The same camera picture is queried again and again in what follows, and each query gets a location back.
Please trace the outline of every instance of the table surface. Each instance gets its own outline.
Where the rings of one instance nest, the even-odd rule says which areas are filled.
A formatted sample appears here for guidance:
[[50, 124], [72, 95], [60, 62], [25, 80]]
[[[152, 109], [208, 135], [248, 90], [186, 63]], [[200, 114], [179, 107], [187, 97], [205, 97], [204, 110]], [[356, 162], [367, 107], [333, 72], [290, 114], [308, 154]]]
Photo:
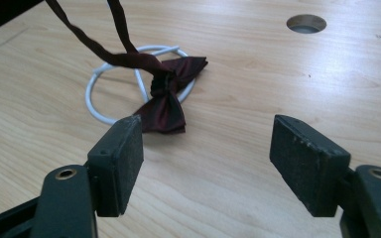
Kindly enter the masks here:
[[[99, 236], [339, 237], [341, 210], [312, 218], [270, 163], [273, 119], [309, 123], [351, 153], [353, 169], [381, 167], [381, 1], [122, 4], [135, 46], [179, 45], [209, 65], [183, 103], [187, 132], [143, 136], [126, 214], [97, 218]], [[104, 1], [61, 5], [89, 36], [124, 52]], [[327, 27], [295, 33], [286, 22], [299, 14]], [[50, 171], [82, 165], [108, 130], [84, 103], [101, 64], [46, 3], [0, 28], [0, 212], [38, 196]], [[143, 104], [135, 80], [126, 68], [103, 74], [96, 108], [131, 115]]]

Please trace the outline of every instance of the light wood surface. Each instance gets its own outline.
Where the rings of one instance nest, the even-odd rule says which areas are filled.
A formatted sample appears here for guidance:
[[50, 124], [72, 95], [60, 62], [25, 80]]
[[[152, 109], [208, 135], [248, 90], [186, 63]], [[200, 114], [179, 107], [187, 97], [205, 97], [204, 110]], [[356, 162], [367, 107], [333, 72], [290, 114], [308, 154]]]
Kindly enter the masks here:
[[[184, 102], [187, 132], [144, 135], [145, 161], [126, 214], [100, 237], [340, 237], [312, 218], [269, 161], [275, 114], [299, 118], [381, 167], [381, 1], [121, 1], [135, 46], [179, 45], [209, 65]], [[70, 20], [123, 52], [104, 1], [61, 1]], [[315, 14], [324, 31], [286, 22]], [[42, 3], [0, 28], [0, 212], [40, 194], [53, 169], [83, 164], [109, 126], [84, 90], [102, 64]], [[151, 78], [146, 74], [147, 83]], [[106, 73], [97, 109], [142, 104], [131, 69]]]

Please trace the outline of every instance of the white cable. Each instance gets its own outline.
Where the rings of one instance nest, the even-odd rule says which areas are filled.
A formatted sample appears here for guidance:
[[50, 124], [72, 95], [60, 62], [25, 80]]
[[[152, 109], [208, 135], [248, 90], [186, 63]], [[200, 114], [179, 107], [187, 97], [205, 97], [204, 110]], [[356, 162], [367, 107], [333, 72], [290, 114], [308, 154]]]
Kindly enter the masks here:
[[[187, 57], [188, 56], [185, 52], [181, 51], [180, 48], [177, 46], [175, 46], [175, 47], [144, 46], [144, 47], [138, 48], [137, 51], [138, 52], [155, 51], [155, 52], [151, 53], [155, 57], [163, 55], [163, 54], [167, 54], [167, 53], [175, 53], [176, 55], [178, 55], [180, 57]], [[102, 66], [95, 68], [93, 70], [93, 75], [91, 76], [91, 79], [89, 80], [88, 85], [85, 89], [85, 104], [86, 104], [86, 107], [88, 108], [88, 111], [97, 120], [99, 120], [103, 123], [109, 124], [109, 125], [113, 125], [117, 121], [117, 119], [106, 117], [106, 116], [100, 114], [94, 108], [94, 106], [92, 105], [92, 101], [91, 101], [91, 92], [92, 92], [92, 89], [93, 89], [98, 77], [101, 76], [102, 73], [104, 73], [110, 69], [113, 69], [115, 67], [116, 66], [113, 66], [113, 65], [105, 62]], [[145, 85], [144, 85], [144, 82], [142, 80], [141, 73], [139, 72], [138, 69], [134, 69], [134, 71], [135, 71], [135, 76], [137, 77], [137, 82], [138, 82], [138, 86], [139, 86], [140, 91], [141, 91], [142, 98], [144, 99], [144, 102], [147, 103], [150, 100], [150, 98], [147, 94], [147, 90], [145, 89]], [[187, 98], [187, 96], [191, 93], [193, 86], [194, 86], [194, 79], [188, 84], [188, 86], [178, 96], [178, 101], [180, 103], [182, 103]]]

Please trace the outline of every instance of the wooden table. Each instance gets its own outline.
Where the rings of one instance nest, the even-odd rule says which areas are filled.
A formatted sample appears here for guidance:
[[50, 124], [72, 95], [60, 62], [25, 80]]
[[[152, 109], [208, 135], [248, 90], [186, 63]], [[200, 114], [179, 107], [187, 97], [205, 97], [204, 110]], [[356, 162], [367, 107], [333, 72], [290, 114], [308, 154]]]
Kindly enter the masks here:
[[[104, 1], [61, 4], [89, 36], [124, 51]], [[351, 153], [352, 168], [381, 167], [381, 1], [122, 4], [135, 46], [179, 45], [209, 65], [183, 104], [187, 132], [144, 135], [126, 214], [98, 218], [100, 237], [339, 237], [341, 211], [312, 218], [270, 163], [273, 118], [311, 124]], [[327, 27], [290, 31], [299, 14]], [[46, 3], [0, 28], [0, 212], [38, 196], [53, 169], [82, 165], [108, 130], [83, 99], [101, 64]], [[93, 101], [117, 118], [143, 103], [126, 68], [105, 73]]]

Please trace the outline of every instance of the bow tie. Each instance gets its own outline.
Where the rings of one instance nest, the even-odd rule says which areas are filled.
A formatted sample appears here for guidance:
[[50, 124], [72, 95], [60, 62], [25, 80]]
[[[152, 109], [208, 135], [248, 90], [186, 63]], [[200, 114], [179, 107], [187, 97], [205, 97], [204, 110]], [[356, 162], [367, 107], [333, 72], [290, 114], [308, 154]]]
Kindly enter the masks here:
[[71, 24], [57, 0], [46, 0], [46, 2], [78, 39], [102, 60], [116, 66], [141, 68], [154, 76], [151, 82], [153, 98], [134, 113], [141, 116], [144, 133], [175, 134], [185, 131], [185, 116], [181, 103], [177, 99], [177, 93], [184, 89], [208, 64], [206, 58], [186, 57], [158, 61], [152, 55], [138, 53], [129, 40], [125, 13], [118, 0], [107, 2], [116, 31], [127, 53], [112, 54], [101, 44], [89, 38], [83, 30]]

